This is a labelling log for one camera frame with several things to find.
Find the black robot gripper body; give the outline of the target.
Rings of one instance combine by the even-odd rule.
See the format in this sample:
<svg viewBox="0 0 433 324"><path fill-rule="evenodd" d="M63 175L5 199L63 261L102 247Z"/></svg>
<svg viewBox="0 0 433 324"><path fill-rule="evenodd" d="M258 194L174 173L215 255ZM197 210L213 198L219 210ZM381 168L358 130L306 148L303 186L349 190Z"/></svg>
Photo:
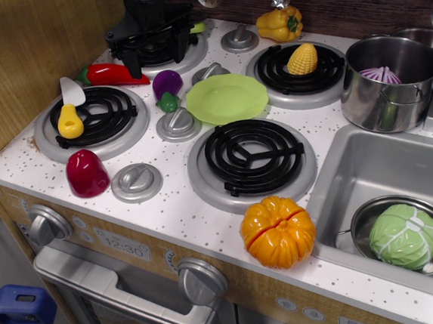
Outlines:
<svg viewBox="0 0 433 324"><path fill-rule="evenodd" d="M167 2L166 0L123 0L124 17L105 35L111 40L150 39L152 36L172 35L173 32L190 31L193 24L193 4Z"/></svg>

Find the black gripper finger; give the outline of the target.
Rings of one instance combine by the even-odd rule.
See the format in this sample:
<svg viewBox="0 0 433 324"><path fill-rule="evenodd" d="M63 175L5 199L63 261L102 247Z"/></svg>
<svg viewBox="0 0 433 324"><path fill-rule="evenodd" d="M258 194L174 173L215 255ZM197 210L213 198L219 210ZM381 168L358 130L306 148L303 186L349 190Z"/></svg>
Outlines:
<svg viewBox="0 0 433 324"><path fill-rule="evenodd" d="M172 37L169 40L170 43L170 51L172 55L172 59L176 63L180 63L187 51L187 46L189 44L189 30L177 31L172 33Z"/></svg>
<svg viewBox="0 0 433 324"><path fill-rule="evenodd" d="M142 77L141 62L139 57L140 53L137 49L126 49L122 52L122 62L127 67L131 77L134 79L140 79Z"/></svg>

